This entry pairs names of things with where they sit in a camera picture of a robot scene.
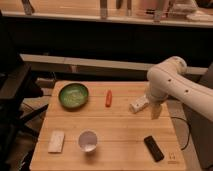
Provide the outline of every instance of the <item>red object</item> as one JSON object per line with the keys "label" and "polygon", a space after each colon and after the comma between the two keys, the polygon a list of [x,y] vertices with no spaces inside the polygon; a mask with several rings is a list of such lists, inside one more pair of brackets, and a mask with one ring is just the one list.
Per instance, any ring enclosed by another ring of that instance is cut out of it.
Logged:
{"label": "red object", "polygon": [[112,91],[108,90],[107,95],[106,95],[106,103],[105,106],[106,107],[110,107],[112,103]]}

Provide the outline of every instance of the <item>remote control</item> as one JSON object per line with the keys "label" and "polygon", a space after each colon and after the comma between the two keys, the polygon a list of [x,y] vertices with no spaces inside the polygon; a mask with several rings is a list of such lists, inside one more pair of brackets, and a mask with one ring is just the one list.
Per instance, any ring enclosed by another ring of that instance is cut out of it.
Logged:
{"label": "remote control", "polygon": [[161,152],[160,148],[158,147],[158,145],[156,144],[156,141],[154,140],[152,136],[148,136],[144,138],[144,142],[156,162],[164,158],[163,153]]}

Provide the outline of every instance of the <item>cup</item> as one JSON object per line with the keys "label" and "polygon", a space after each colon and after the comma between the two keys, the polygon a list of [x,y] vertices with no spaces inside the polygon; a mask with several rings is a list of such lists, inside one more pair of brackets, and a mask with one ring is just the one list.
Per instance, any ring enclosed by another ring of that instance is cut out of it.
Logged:
{"label": "cup", "polygon": [[83,152],[92,154],[97,147],[97,135],[92,131],[83,132],[78,138],[78,144]]}

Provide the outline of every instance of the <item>green bowl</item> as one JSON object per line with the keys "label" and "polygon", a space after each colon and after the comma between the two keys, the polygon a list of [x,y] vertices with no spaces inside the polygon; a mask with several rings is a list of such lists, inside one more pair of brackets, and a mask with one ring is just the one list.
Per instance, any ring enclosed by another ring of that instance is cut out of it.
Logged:
{"label": "green bowl", "polygon": [[59,101],[67,109],[76,109],[83,106],[89,97],[89,91],[86,86],[80,83],[71,83],[66,85],[59,92]]}

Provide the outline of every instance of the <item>wooden tabletop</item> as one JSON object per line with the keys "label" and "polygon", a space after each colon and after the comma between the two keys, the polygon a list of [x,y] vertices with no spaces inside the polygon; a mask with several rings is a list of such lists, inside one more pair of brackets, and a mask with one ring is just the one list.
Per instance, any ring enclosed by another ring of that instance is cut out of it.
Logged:
{"label": "wooden tabletop", "polygon": [[[76,111],[67,111],[58,101],[58,93],[70,81],[57,82],[30,165],[31,171],[184,171],[180,150],[166,104],[159,119],[152,120],[146,108],[137,114],[129,103],[144,94],[146,82],[81,82],[89,89],[89,100]],[[112,105],[105,107],[108,90]],[[53,130],[65,132],[62,153],[48,153]],[[96,153],[86,156],[78,146],[78,137],[91,130],[97,134]],[[143,139],[152,135],[165,155],[156,163]]]}

